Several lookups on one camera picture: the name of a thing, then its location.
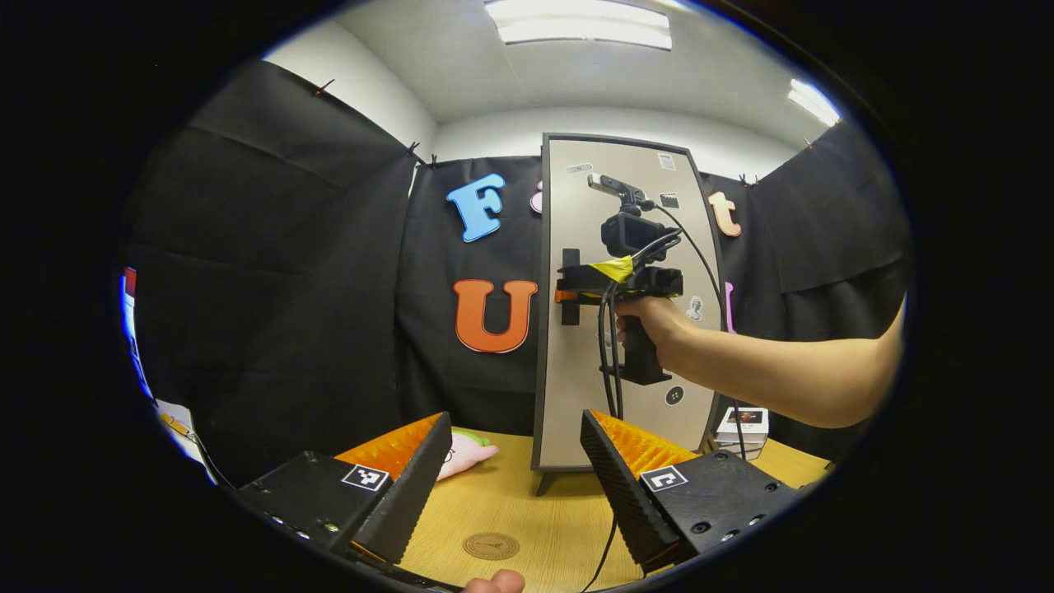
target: orange mount part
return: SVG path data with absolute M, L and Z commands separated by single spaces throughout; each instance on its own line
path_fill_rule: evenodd
M 337 455 L 336 459 L 346 463 L 366 466 L 367 468 L 388 472 L 392 481 L 395 481 L 403 473 L 410 458 L 417 452 L 417 448 L 421 447 L 422 441 L 428 436 L 429 431 L 435 426 L 435 421 L 440 419 L 440 416 L 442 415 L 435 414 L 407 424 L 402 429 L 396 429 L 391 433 L 380 435 L 355 449 Z
M 658 470 L 699 457 L 683 447 L 678 447 L 613 416 L 596 410 L 589 412 L 604 429 L 607 438 L 611 439 L 619 455 L 622 456 L 622 460 L 633 473 L 635 479 L 639 479 L 642 472 Z

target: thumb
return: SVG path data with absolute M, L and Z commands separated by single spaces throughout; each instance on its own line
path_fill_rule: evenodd
M 524 576 L 516 571 L 500 570 L 494 573 L 490 581 L 501 589 L 502 593 L 523 593 Z
M 625 316 L 640 317 L 640 313 L 641 313 L 640 299 L 628 299 L 626 301 L 620 301 L 614 304 L 614 315 L 619 317 L 625 317 Z

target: gray frame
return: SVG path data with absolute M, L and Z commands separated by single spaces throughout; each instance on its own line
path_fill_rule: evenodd
M 619 136 L 604 136 L 598 134 L 572 134 L 572 133 L 553 133 L 545 132 L 542 134 L 542 256 L 539 258 L 539 278 L 540 281 L 545 282 L 545 285 L 539 286 L 539 292 L 542 293 L 542 299 L 539 300 L 539 340 L 538 340 L 538 377 L 534 387 L 534 443 L 531 451 L 530 469 L 534 472 L 591 472 L 592 467 L 590 466 L 572 466 L 572 467 L 544 467 L 540 466 L 539 461 L 542 458 L 542 422 L 545 417 L 545 379 L 547 372 L 547 353 L 549 348 L 549 298 L 548 294 L 552 291 L 552 286 L 548 284 L 549 282 L 549 265 L 550 257 L 549 252 L 551 245 L 549 244 L 552 240 L 552 229 L 550 221 L 550 209 L 545 204 L 549 203 L 549 190 L 551 183 L 549 182 L 549 140 L 583 140 L 583 141 L 602 141 L 608 143 L 619 143 L 632 146 L 641 146 L 647 149 L 653 149 L 661 152 L 671 152 L 681 154 L 687 157 L 688 162 L 691 163 L 691 172 L 696 176 L 696 183 L 699 184 L 699 193 L 703 194 L 702 183 L 699 178 L 699 169 L 696 166 L 696 161 L 691 158 L 691 153 L 686 147 L 675 146 L 670 144 L 663 144 L 659 142 L 649 142 L 646 140 L 638 140 L 633 138 L 623 138 Z M 704 207 L 706 211 L 706 217 L 709 219 L 710 228 L 717 229 L 717 217 L 714 215 L 714 209 L 709 207 L 709 204 Z M 718 239 L 717 232 L 710 233 L 710 237 L 714 239 L 714 252 L 717 253 L 717 261 L 715 262 L 715 274 L 718 280 L 718 300 L 722 312 L 725 315 L 721 316 L 721 331 L 728 332 L 727 327 L 727 313 L 724 312 L 725 309 L 725 288 L 724 288 L 724 257 L 721 254 L 721 241 Z M 718 396 L 723 394 L 715 393 L 715 402 L 710 408 L 710 416 L 706 419 L 706 429 L 703 432 L 703 439 L 700 441 L 700 449 L 706 442 L 708 437 L 713 436 L 713 427 L 715 426 L 714 420 L 718 416 Z

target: human arm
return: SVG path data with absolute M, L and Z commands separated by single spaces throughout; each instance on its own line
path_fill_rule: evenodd
M 900 360 L 904 302 L 881 337 L 825 342 L 704 330 L 668 299 L 650 296 L 619 303 L 616 313 L 641 319 L 663 369 L 800 422 L 838 429 L 871 416 L 885 395 Z

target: yellow tape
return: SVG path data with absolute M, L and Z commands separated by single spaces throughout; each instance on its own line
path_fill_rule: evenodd
M 633 273 L 633 260 L 631 255 L 589 264 L 597 268 L 601 271 L 601 273 L 619 283 L 625 281 L 626 278 L 629 277 L 629 274 Z

